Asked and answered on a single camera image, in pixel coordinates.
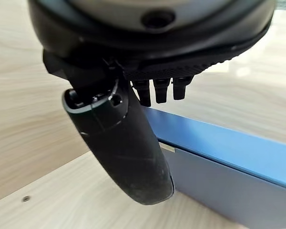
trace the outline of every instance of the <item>screw hole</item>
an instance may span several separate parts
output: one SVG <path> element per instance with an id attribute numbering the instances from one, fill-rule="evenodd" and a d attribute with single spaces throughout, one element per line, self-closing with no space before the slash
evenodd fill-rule
<path id="1" fill-rule="evenodd" d="M 121 104 L 123 101 L 122 101 L 122 98 L 118 94 L 115 94 L 112 96 L 110 102 L 112 103 L 113 106 L 117 106 Z"/>
<path id="2" fill-rule="evenodd" d="M 175 21 L 174 12 L 168 10 L 155 10 L 142 17 L 142 24 L 148 29 L 162 29 Z"/>
<path id="3" fill-rule="evenodd" d="M 22 201 L 27 202 L 30 200 L 30 198 L 31 198 L 30 196 L 25 196 L 24 198 L 22 198 Z"/>

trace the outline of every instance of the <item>textured black surface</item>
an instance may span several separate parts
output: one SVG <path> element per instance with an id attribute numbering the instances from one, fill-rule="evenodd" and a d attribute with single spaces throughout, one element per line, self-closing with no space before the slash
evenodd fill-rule
<path id="1" fill-rule="evenodd" d="M 115 183 L 133 200 L 156 204 L 174 193 L 169 167 L 133 90 L 129 86 L 124 92 L 119 92 L 123 103 L 117 107 L 107 101 L 70 109 L 66 97 L 63 104 Z"/>

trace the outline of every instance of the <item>small screw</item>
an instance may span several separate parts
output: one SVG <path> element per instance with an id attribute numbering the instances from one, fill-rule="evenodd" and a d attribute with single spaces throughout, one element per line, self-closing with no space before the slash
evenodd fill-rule
<path id="1" fill-rule="evenodd" d="M 23 201 L 23 202 L 27 202 L 27 201 L 30 200 L 30 198 L 31 198 L 30 196 L 26 196 L 26 197 L 22 198 L 22 201 Z"/>

